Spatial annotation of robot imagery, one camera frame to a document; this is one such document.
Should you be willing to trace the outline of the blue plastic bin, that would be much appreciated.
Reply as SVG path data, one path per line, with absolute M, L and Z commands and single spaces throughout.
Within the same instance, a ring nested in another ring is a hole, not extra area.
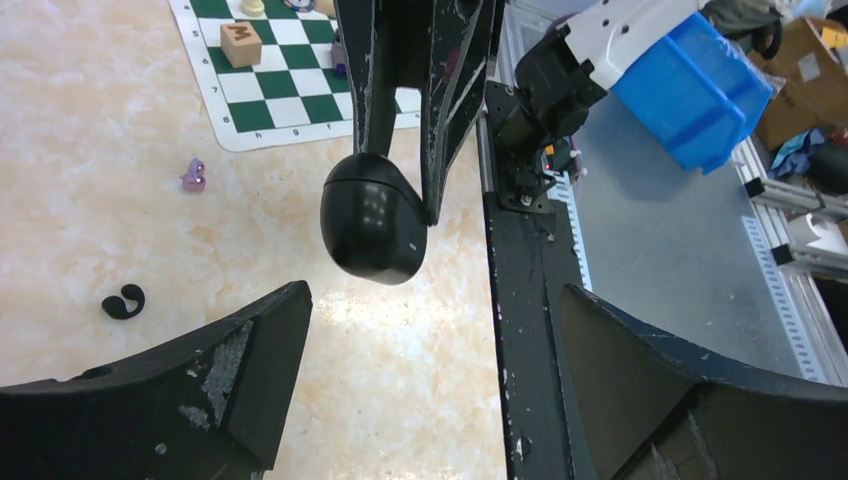
M 774 88 L 695 13 L 635 61 L 612 91 L 683 169 L 707 175 L 752 133 Z

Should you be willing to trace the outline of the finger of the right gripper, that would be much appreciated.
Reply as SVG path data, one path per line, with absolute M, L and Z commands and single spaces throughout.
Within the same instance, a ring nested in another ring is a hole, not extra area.
M 396 119 L 386 15 L 375 0 L 338 0 L 335 8 L 352 93 L 354 151 L 386 156 Z
M 436 1 L 422 90 L 421 185 L 426 222 L 438 223 L 448 171 L 481 110 L 495 1 Z

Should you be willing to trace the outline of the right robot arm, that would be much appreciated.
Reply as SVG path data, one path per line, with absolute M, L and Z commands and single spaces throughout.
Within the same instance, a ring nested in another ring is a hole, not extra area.
M 702 1 L 599 1 L 538 44 L 576 62 L 575 78 L 609 90 Z M 338 1 L 353 95 L 354 150 L 385 155 L 400 87 L 421 95 L 423 224 L 439 220 L 447 173 L 482 106 L 496 57 L 501 1 Z

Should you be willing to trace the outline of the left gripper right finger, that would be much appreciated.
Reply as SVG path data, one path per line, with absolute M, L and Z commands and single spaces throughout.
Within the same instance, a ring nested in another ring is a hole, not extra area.
M 761 369 L 574 285 L 561 332 L 601 479 L 843 479 L 847 391 Z

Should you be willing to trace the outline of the black earbud charging case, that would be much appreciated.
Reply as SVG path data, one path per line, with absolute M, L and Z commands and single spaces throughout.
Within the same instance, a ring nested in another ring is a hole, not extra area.
M 322 191 L 320 226 L 332 260 L 355 277 L 399 285 L 423 264 L 423 203 L 382 155 L 355 153 L 331 170 Z

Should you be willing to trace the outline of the purple earbud centre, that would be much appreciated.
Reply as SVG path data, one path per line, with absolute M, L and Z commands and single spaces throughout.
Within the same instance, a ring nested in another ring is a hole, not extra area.
M 187 171 L 180 177 L 182 188 L 191 193 L 201 193 L 206 187 L 206 167 L 203 161 L 195 157 Z

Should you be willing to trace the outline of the green white chessboard mat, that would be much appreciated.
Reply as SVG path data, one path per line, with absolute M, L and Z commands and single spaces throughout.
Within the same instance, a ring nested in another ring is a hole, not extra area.
M 231 152 L 323 141 L 352 133 L 352 97 L 331 56 L 335 20 L 267 1 L 249 17 L 238 1 L 173 1 L 172 14 L 219 145 Z M 234 23 L 261 42 L 258 64 L 224 53 Z

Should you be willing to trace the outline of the cream chess pawn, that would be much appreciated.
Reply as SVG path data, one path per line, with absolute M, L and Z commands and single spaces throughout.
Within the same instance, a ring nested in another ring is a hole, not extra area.
M 247 17 L 260 17 L 265 14 L 264 1 L 242 0 L 240 3 L 240 10 Z

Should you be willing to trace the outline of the aluminium frame rail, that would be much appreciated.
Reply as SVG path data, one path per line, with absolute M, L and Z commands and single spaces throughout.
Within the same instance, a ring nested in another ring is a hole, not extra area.
M 847 281 L 847 201 L 809 188 L 772 180 L 767 176 L 760 152 L 752 138 L 740 142 L 731 161 L 753 205 L 766 215 L 767 248 L 780 267 Z M 832 247 L 816 246 L 793 234 L 790 222 L 800 218 L 809 226 L 823 227 Z

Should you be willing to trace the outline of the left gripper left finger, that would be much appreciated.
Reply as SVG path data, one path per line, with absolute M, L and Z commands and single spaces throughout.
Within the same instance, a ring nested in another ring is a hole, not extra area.
M 312 295 L 290 282 L 159 346 L 1 391 L 5 479 L 259 479 L 276 462 Z

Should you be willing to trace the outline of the wooden letter cube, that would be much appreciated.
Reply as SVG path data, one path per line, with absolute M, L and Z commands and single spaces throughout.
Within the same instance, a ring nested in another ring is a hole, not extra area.
M 250 22 L 231 22 L 220 26 L 221 49 L 233 68 L 258 65 L 262 40 Z

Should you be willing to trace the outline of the black earbud left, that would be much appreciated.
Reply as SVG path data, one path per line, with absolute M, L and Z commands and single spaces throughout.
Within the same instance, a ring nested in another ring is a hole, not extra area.
M 129 320 L 139 315 L 145 307 L 146 295 L 136 284 L 121 287 L 119 295 L 111 295 L 101 301 L 103 312 L 114 320 Z

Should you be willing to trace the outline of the cardboard box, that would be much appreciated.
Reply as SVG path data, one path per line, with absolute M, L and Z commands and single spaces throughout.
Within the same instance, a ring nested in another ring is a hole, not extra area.
M 756 127 L 766 148 L 777 149 L 814 128 L 847 125 L 847 71 L 827 42 L 830 32 L 847 35 L 837 21 L 797 18 L 784 27 L 774 58 L 765 60 L 756 52 L 749 55 L 765 73 L 786 80 Z

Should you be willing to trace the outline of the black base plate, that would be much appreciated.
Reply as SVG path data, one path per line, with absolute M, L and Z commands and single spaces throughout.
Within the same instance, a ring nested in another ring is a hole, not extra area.
M 567 180 L 528 172 L 552 186 L 531 207 L 512 203 L 516 172 L 496 146 L 496 127 L 516 106 L 507 85 L 485 87 L 477 126 L 506 471 L 510 479 L 594 479 L 562 338 L 564 286 L 588 286 L 574 195 Z

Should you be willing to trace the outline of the purple chess piece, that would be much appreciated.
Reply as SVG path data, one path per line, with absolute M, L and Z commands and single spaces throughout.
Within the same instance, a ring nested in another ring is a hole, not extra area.
M 335 75 L 343 77 L 347 75 L 347 60 L 343 45 L 340 41 L 334 41 L 330 50 L 332 68 Z

